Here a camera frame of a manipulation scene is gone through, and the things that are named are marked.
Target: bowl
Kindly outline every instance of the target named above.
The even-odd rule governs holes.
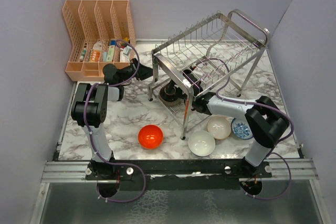
[[[253,137],[248,123],[241,119],[234,118],[231,122],[232,132],[240,139],[248,140]]]
[[[230,122],[224,116],[214,116],[207,124],[208,132],[216,139],[227,138],[231,133]]]
[[[215,139],[207,131],[196,131],[189,137],[189,149],[197,156],[205,157],[215,149]]]
[[[154,149],[162,143],[163,132],[160,127],[156,125],[146,125],[139,131],[138,140],[142,147]]]

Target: dish rack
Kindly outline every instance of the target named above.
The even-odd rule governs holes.
[[[120,62],[120,49],[114,50],[113,62],[102,61],[103,52],[108,51],[110,40],[130,38],[135,46],[135,33],[128,0],[66,0],[63,16],[72,42],[72,51],[65,72],[72,81],[103,81],[102,69],[113,63],[121,69],[129,65]],[[101,40],[102,51],[98,62],[89,62],[90,50]],[[84,61],[80,61],[87,47]]]
[[[259,33],[259,36],[262,34],[265,39],[257,39],[259,37],[255,38],[235,24],[232,21],[233,14],[246,21],[253,34],[255,32]],[[148,86],[149,100],[152,101],[153,96],[157,98],[160,89],[170,80],[182,89],[187,95],[184,104],[166,106],[160,99],[158,100],[182,127],[181,139],[185,139],[187,132],[208,118],[196,112],[194,112],[196,116],[191,118],[192,102],[216,87],[223,86],[219,85],[229,77],[229,83],[237,90],[236,94],[239,97],[269,40],[269,31],[238,9],[231,11],[227,17],[220,12],[208,16],[152,50],[153,81]],[[231,77],[232,74],[253,60],[255,61],[244,82],[239,85]],[[196,77],[194,81],[182,74],[190,68],[194,69],[193,75]]]

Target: marble tabletop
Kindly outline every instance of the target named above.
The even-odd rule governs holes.
[[[140,44],[136,49],[140,55],[140,61],[151,67],[151,50],[154,44]],[[242,84],[252,62],[233,74],[234,80]],[[107,117],[104,122],[107,140],[113,150],[116,159],[197,159],[189,147],[188,136],[199,129],[206,129],[203,122],[189,133],[186,140],[181,140],[181,126],[172,118],[157,99],[148,100],[147,86],[152,81],[132,83],[125,87],[124,98],[120,102],[108,102]],[[223,94],[228,97],[236,97],[237,90],[230,84],[226,86]],[[269,96],[282,111],[284,104],[268,55],[265,52],[259,61],[253,75],[244,88],[240,98],[258,99],[261,95]],[[192,112],[192,120],[200,120],[204,117],[197,112]],[[139,130],[148,124],[158,125],[163,133],[163,143],[154,150],[141,147],[138,142]],[[224,139],[216,140],[216,148],[211,155],[202,158],[242,158],[245,156],[253,139],[241,140],[233,133]],[[297,144],[293,136],[279,143],[275,152],[286,158],[299,157]],[[60,161],[80,161],[91,159],[91,149],[88,140],[81,127],[68,116],[66,129],[59,154]]]

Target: red bowl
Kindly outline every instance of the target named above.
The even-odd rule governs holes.
[[[146,125],[139,131],[138,140],[142,147],[154,149],[162,143],[163,132],[156,125]]]

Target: blue and white plate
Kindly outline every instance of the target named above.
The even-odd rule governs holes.
[[[246,121],[234,118],[231,122],[231,129],[240,139],[248,140],[253,137],[252,131]]]

